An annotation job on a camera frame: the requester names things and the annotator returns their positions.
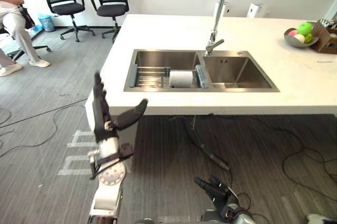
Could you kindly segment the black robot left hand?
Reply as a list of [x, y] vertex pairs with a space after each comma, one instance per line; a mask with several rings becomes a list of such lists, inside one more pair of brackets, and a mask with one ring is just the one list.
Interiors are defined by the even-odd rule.
[[148, 99], [144, 98], [137, 106], [112, 119], [105, 99], [106, 90], [104, 90], [104, 83], [99, 72], [94, 74], [93, 96], [92, 107], [95, 121], [93, 132], [97, 144], [108, 138], [117, 137], [118, 130], [124, 130], [138, 122], [144, 115], [148, 104]]

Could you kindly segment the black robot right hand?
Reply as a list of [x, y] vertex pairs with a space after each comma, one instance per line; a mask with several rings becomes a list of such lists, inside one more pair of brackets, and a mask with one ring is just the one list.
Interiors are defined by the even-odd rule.
[[211, 174], [208, 181], [194, 177], [194, 182], [209, 196], [215, 210], [221, 217], [226, 218], [225, 215], [228, 211], [233, 212], [239, 208], [237, 195], [215, 175]]

